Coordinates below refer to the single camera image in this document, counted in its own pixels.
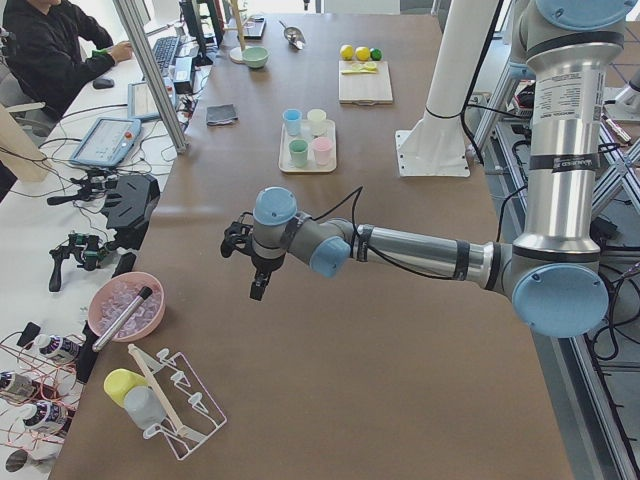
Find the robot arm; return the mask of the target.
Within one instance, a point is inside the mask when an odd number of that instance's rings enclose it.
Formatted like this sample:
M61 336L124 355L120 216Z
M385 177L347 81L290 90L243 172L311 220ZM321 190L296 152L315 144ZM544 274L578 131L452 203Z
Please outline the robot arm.
M501 1L450 4L423 117L429 132L456 128L486 40L491 40Z
M271 274L294 256L325 277L348 259L384 262L437 280L470 281L507 297L521 321L556 338L581 335L605 317L609 295L589 230L608 65L624 44L630 1L522 1L512 55L535 75L523 232L483 245L401 232L329 214L312 217L292 192L262 190L251 223L233 222L221 253L247 255L260 299Z

